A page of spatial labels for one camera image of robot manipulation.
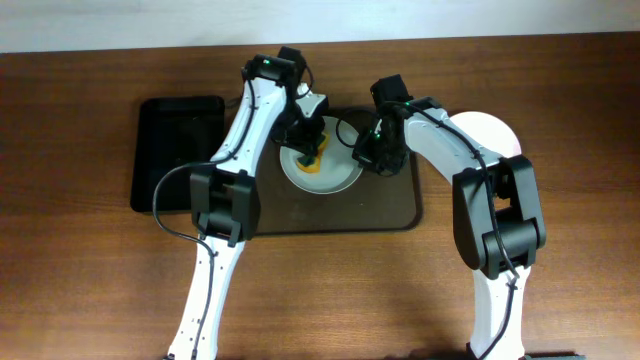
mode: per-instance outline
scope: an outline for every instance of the white wall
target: white wall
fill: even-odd
[[[0,0],[0,52],[640,30],[640,0]]]

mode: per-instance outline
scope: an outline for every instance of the yellow food item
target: yellow food item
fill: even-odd
[[[318,156],[301,156],[296,159],[296,166],[298,169],[308,173],[315,174],[320,172],[320,163],[322,162],[322,154],[329,144],[329,134],[323,132],[323,139],[320,145],[318,145]]]

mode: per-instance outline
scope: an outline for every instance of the table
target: table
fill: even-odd
[[[334,106],[411,94],[494,114],[534,164],[548,230],[527,284],[528,352],[640,358],[640,33],[296,45]],[[279,46],[0,57],[2,359],[159,359],[195,246],[128,205],[147,98],[240,94]],[[404,233],[261,238],[222,318],[224,359],[381,359],[463,350],[469,269],[449,185],[420,164],[425,216]],[[167,217],[193,231],[188,215]]]

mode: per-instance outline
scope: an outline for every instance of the black wire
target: black wire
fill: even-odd
[[[357,143],[355,143],[355,144],[353,144],[353,145],[350,145],[350,144],[347,144],[347,143],[342,139],[342,137],[340,136],[340,124],[342,123],[342,121],[343,121],[342,119],[343,119],[344,117],[346,117],[346,116],[347,116],[347,115],[349,115],[349,114],[356,113],[356,112],[366,112],[367,114],[371,115],[371,119],[372,119],[372,121],[371,121],[371,131],[369,132],[369,134],[367,134],[367,135],[366,135],[366,137],[364,137],[364,138],[362,139],[362,142],[365,142],[365,141],[369,138],[369,136],[371,135],[371,133],[372,133],[373,131],[375,131],[375,130],[376,130],[376,127],[378,126],[378,121],[380,120],[380,119],[379,119],[379,117],[378,117],[378,114],[377,114],[375,111],[371,111],[371,110],[369,110],[369,109],[364,109],[364,108],[352,108],[352,109],[348,109],[347,111],[345,111],[345,112],[344,112],[344,114],[342,114],[342,116],[340,117],[340,119],[338,119],[338,123],[336,124],[336,137],[337,137],[337,138],[338,138],[338,140],[342,143],[342,145],[344,145],[344,146],[346,146],[346,147],[348,147],[348,148],[350,148],[350,149],[355,148],[355,147],[356,147],[356,145],[357,145]]]
[[[516,290],[518,289],[518,287],[516,286],[517,281],[518,281],[518,278],[514,277],[513,280],[511,280],[511,282],[507,283],[507,286],[509,287],[509,298],[507,299],[507,310],[505,311],[505,314],[504,314],[502,328],[500,329],[500,332],[498,332],[498,335],[496,335],[496,338],[493,340],[493,342],[491,342],[491,345],[489,345],[487,350],[485,350],[482,353],[482,355],[478,358],[478,360],[484,360],[487,356],[489,356],[493,348],[498,344],[500,339],[502,339],[502,337],[504,336],[504,333],[507,332],[507,326],[509,326],[509,319],[511,318],[511,309],[513,308],[513,297],[515,295]]]
[[[313,72],[311,71],[311,68],[309,67],[309,65],[305,66],[305,69],[307,70],[307,72],[309,73],[309,86],[307,87],[307,92],[305,92],[302,95],[298,95],[296,96],[296,100],[302,99],[303,97],[309,95],[309,93],[311,92],[311,89],[313,89],[313,85],[316,83],[316,80],[313,78]]]
[[[211,295],[213,292],[213,269],[215,266],[215,257],[217,255],[217,253],[214,254],[213,250],[211,249],[211,247],[209,245],[207,245],[207,243],[205,243],[204,241],[202,241],[201,239],[198,239],[196,237],[169,229],[167,226],[165,226],[162,221],[160,220],[160,216],[158,214],[158,194],[160,193],[160,189],[162,188],[162,185],[165,183],[165,181],[167,181],[167,179],[169,179],[171,176],[173,176],[174,174],[185,170],[185,169],[191,169],[191,168],[196,168],[196,167],[210,167],[210,166],[216,166],[219,164],[222,164],[224,162],[227,162],[231,159],[233,159],[236,154],[238,153],[238,151],[240,151],[240,147],[242,147],[242,144],[244,143],[244,140],[247,137],[247,134],[249,133],[249,129],[251,128],[251,123],[253,122],[253,116],[255,113],[255,105],[256,105],[256,97],[255,97],[255,92],[253,90],[253,84],[251,83],[251,80],[248,80],[246,78],[246,74],[242,73],[243,75],[243,79],[245,79],[247,81],[247,84],[249,85],[249,91],[251,92],[251,111],[249,113],[249,120],[247,121],[247,125],[244,128],[243,132],[242,132],[242,136],[240,137],[240,141],[238,142],[238,145],[232,150],[230,151],[224,158],[219,159],[219,160],[214,160],[214,161],[207,161],[207,162],[195,162],[195,163],[188,163],[188,164],[184,164],[181,166],[178,166],[174,169],[172,169],[171,171],[169,171],[166,175],[164,175],[162,177],[162,179],[160,179],[160,181],[158,182],[158,185],[156,185],[156,189],[153,192],[153,202],[152,202],[152,206],[151,209],[153,211],[153,218],[155,219],[156,223],[158,224],[158,226],[160,226],[160,228],[164,231],[166,231],[167,233],[177,236],[181,239],[184,240],[188,240],[188,241],[192,241],[195,242],[198,245],[203,246],[206,250],[207,253],[209,254],[209,288],[207,290],[207,299],[205,301],[205,305],[204,305],[204,310],[202,313],[202,318],[200,319],[200,325],[198,326],[198,332],[196,335],[196,341],[194,343],[193,346],[193,352],[191,355],[192,359],[196,359],[197,354],[198,354],[198,344],[200,342],[200,335],[202,334],[202,328],[204,326],[204,321],[207,318],[207,313],[209,312],[209,304],[211,303]]]
[[[509,297],[507,299],[507,309],[505,310],[505,317],[503,320],[502,328],[496,335],[495,339],[493,339],[493,341],[491,342],[491,345],[489,345],[489,347],[487,348],[487,350],[485,350],[482,356],[478,358],[478,360],[483,360],[491,353],[493,348],[498,344],[498,342],[500,342],[500,340],[504,336],[504,333],[507,331],[507,326],[509,325],[509,319],[511,317],[511,309],[513,308],[513,297],[517,289],[516,282],[518,281],[518,279],[520,279],[520,275],[518,274],[515,267],[513,266],[511,259],[509,259],[509,255],[507,254],[507,249],[504,246],[504,242],[502,241],[502,236],[500,235],[500,231],[498,229],[498,220],[496,218],[496,208],[495,208],[495,204],[493,203],[493,189],[489,181],[489,170],[487,169],[487,164],[484,162],[484,159],[482,158],[482,154],[480,154],[480,151],[476,149],[473,146],[473,144],[471,144],[471,142],[467,140],[465,136],[463,136],[456,129],[445,124],[444,121],[438,120],[433,116],[427,114],[425,111],[423,111],[419,107],[408,104],[408,103],[401,103],[397,101],[387,101],[383,103],[381,106],[384,106],[386,104],[408,107],[412,110],[415,110],[418,114],[424,116],[425,118],[435,123],[439,127],[449,131],[451,134],[459,138],[469,148],[471,153],[473,153],[474,158],[478,160],[478,163],[480,163],[480,167],[482,168],[485,189],[487,190],[487,200],[489,202],[489,214],[491,216],[491,225],[493,226],[493,232],[496,236],[496,242],[498,243],[498,248],[500,249],[500,254],[502,255],[502,259],[504,260],[505,264],[509,268],[509,271],[514,276],[513,280],[507,283],[507,286],[509,287]]]

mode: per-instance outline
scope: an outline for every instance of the wooden surface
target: wooden surface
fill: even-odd
[[[451,113],[492,113],[533,161],[548,229],[527,283],[529,352],[640,358],[640,34],[301,45],[335,106],[379,77]],[[137,108],[241,90],[278,46],[0,57],[0,358],[159,359],[195,247],[128,206]],[[462,350],[473,326],[449,185],[420,162],[406,233],[264,238],[246,247],[220,356],[381,359]],[[192,231],[188,216],[167,219]]]

